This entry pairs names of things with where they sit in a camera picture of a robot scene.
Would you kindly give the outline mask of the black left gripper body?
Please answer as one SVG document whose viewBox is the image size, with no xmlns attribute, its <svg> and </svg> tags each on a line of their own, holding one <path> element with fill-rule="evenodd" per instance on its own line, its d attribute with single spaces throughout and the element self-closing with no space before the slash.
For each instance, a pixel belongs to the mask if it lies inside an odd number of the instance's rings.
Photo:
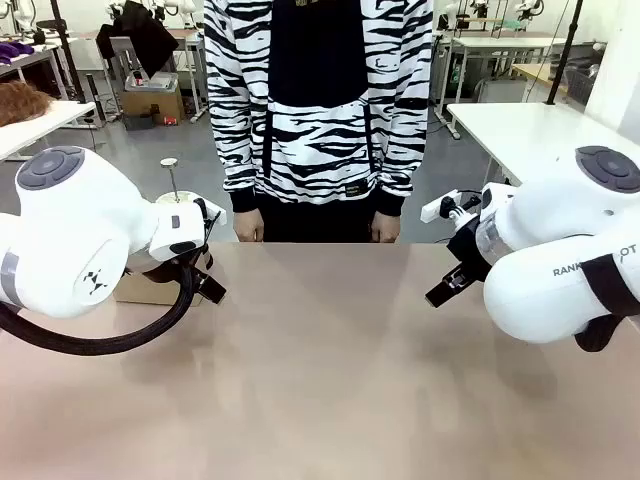
<svg viewBox="0 0 640 480">
<path fill-rule="evenodd" d="M 203 198 L 174 204 L 161 204 L 158 228 L 152 237 L 149 254 L 159 265 L 149 271 L 155 283 L 180 283 L 182 273 L 191 273 L 211 262 L 208 240 L 215 225 L 215 210 Z"/>
</svg>

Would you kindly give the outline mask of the person right forearm zebra sleeve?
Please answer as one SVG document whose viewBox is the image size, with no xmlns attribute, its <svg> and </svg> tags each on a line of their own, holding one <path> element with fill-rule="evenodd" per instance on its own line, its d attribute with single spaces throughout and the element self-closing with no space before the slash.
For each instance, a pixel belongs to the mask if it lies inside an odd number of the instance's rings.
<svg viewBox="0 0 640 480">
<path fill-rule="evenodd" d="M 252 112 L 248 93 L 233 88 L 219 73 L 208 78 L 210 122 L 217 155 L 226 175 L 223 182 L 234 213 L 257 208 L 257 167 L 252 160 Z"/>
</svg>

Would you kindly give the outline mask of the person left forearm zebra sleeve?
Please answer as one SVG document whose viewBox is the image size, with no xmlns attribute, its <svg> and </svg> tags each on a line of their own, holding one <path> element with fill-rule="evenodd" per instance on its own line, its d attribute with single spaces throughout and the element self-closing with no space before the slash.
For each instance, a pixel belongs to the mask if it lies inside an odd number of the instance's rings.
<svg viewBox="0 0 640 480">
<path fill-rule="evenodd" d="M 416 70 L 401 78 L 377 179 L 376 209 L 381 214 L 398 217 L 405 199 L 413 191 L 412 177 L 426 149 L 428 96 L 428 73 Z"/>
</svg>

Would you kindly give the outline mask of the brown cardboard carrier box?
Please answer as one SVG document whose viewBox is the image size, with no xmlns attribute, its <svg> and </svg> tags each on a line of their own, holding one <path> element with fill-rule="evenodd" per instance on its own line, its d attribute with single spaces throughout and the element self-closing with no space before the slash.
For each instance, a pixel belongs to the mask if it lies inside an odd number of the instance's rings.
<svg viewBox="0 0 640 480">
<path fill-rule="evenodd" d="M 141 274 L 125 274 L 113 291 L 117 302 L 171 306 L 178 298 L 179 283 L 155 283 Z"/>
</svg>

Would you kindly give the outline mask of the person right hand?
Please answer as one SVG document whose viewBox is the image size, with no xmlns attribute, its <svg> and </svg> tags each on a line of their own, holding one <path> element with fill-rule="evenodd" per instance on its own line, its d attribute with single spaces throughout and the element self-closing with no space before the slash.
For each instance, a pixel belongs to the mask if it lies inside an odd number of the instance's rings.
<svg viewBox="0 0 640 480">
<path fill-rule="evenodd" d="M 234 232 L 240 242 L 262 242 L 264 221 L 258 209 L 234 214 Z"/>
</svg>

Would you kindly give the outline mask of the person left hand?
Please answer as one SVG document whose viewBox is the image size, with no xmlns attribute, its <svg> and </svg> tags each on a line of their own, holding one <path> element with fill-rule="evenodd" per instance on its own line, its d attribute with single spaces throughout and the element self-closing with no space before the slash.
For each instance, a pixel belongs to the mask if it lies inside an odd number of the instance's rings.
<svg viewBox="0 0 640 480">
<path fill-rule="evenodd" d="M 371 222 L 371 241 L 374 243 L 395 243 L 401 231 L 399 216 L 375 212 Z"/>
</svg>

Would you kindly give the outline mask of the silver disc on rod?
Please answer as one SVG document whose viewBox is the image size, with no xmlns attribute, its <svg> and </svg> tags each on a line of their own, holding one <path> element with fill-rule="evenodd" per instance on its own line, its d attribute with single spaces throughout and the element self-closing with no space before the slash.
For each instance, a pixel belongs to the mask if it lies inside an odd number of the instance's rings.
<svg viewBox="0 0 640 480">
<path fill-rule="evenodd" d="M 174 173 L 175 168 L 178 165 L 178 159 L 174 157 L 167 157 L 160 161 L 160 165 L 163 169 L 165 169 L 169 173 L 172 191 L 174 194 L 174 200 L 176 203 L 179 203 L 180 196 L 179 196 L 179 192 L 178 192 L 178 188 L 175 180 L 175 173 Z"/>
</svg>

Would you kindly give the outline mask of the large white empty table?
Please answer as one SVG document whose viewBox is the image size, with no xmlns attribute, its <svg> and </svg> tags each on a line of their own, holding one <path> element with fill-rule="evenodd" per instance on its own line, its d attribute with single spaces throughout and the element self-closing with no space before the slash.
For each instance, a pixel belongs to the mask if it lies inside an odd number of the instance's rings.
<svg viewBox="0 0 640 480">
<path fill-rule="evenodd" d="M 568 106 L 459 103 L 448 111 L 488 153 L 484 183 L 504 176 L 518 185 L 590 145 L 621 152 L 640 166 L 640 145 Z"/>
</svg>

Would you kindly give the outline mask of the brown cardboard storage box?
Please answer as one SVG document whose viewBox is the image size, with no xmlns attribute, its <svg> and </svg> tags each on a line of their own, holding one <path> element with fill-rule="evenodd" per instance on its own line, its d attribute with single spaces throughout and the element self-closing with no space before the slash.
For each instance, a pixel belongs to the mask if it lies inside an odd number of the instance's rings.
<svg viewBox="0 0 640 480">
<path fill-rule="evenodd" d="M 123 113 L 129 116 L 151 116 L 156 125 L 182 123 L 186 114 L 179 88 L 172 91 L 123 91 L 120 94 Z"/>
</svg>

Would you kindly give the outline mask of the light wooden table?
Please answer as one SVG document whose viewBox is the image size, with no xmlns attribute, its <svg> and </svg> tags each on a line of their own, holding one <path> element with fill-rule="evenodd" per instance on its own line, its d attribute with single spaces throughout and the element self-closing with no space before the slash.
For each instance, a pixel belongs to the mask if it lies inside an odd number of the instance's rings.
<svg viewBox="0 0 640 480">
<path fill-rule="evenodd" d="M 553 81 L 550 79 L 551 64 L 514 64 L 512 72 L 525 80 L 525 89 L 522 97 L 524 103 L 544 102 L 549 96 Z"/>
</svg>

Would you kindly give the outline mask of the white table with wig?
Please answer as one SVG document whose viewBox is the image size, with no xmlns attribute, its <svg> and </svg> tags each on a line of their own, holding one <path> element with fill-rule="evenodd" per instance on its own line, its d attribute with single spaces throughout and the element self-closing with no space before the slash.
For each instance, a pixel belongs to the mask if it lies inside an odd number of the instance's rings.
<svg viewBox="0 0 640 480">
<path fill-rule="evenodd" d="M 53 101 L 48 111 L 31 120 L 0 128 L 0 162 L 24 161 L 19 152 L 60 128 L 67 128 L 87 113 L 95 110 L 94 102 Z"/>
</svg>

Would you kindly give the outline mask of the black stand pole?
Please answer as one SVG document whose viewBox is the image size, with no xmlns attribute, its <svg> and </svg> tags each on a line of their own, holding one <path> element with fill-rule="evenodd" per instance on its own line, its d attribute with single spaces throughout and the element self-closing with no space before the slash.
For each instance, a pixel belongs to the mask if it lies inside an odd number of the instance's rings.
<svg viewBox="0 0 640 480">
<path fill-rule="evenodd" d="M 573 13 L 571 22 L 569 24 L 566 41 L 565 41 L 565 44 L 560 56 L 560 60 L 556 69 L 555 77 L 551 85 L 547 100 L 545 101 L 546 105 L 553 106 L 555 104 L 556 94 L 559 90 L 562 76 L 568 62 L 568 58 L 569 58 L 570 50 L 575 37 L 575 33 L 578 29 L 579 18 L 580 18 L 582 7 L 583 7 L 583 2 L 584 0 L 576 0 L 574 13 Z"/>
<path fill-rule="evenodd" d="M 61 47 L 65 55 L 65 59 L 66 59 L 69 74 L 72 80 L 72 84 L 74 87 L 74 91 L 77 95 L 78 101 L 81 103 L 85 103 L 86 97 L 84 95 L 84 90 L 81 86 L 80 79 L 76 70 L 75 62 L 73 59 L 72 51 L 69 46 L 69 36 L 67 34 L 67 27 L 62 21 L 58 0 L 49 0 L 49 2 L 50 2 L 52 14 L 53 14 L 55 31 L 57 32 L 61 42 Z"/>
</svg>

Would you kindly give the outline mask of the black hanging cloth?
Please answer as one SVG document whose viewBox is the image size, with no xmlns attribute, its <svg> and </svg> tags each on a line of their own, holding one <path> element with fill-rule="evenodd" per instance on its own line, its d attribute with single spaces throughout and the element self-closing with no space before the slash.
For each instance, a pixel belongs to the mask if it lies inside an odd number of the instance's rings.
<svg viewBox="0 0 640 480">
<path fill-rule="evenodd" d="M 96 37 L 96 45 L 103 59 L 111 59 L 115 51 L 111 38 L 128 37 L 136 57 L 152 77 L 159 72 L 179 47 L 178 41 L 156 20 L 141 3 L 126 0 L 111 25 L 103 24 Z"/>
</svg>

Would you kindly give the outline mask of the brown hair wig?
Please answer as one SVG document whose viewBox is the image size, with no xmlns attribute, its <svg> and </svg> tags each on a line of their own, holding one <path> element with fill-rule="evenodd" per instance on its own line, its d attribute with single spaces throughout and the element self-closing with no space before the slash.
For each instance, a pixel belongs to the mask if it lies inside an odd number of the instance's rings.
<svg viewBox="0 0 640 480">
<path fill-rule="evenodd" d="M 20 82 L 0 83 L 0 128 L 46 114 L 53 99 Z"/>
</svg>

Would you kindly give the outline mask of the purple cloth pile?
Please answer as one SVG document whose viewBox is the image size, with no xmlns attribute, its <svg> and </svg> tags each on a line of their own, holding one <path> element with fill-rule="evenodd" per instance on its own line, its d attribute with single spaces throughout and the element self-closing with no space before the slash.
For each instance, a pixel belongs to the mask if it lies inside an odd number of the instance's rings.
<svg viewBox="0 0 640 480">
<path fill-rule="evenodd" d="M 34 52 L 31 45 L 18 41 L 0 42 L 0 65 L 10 65 L 14 59 L 22 55 L 31 55 Z"/>
</svg>

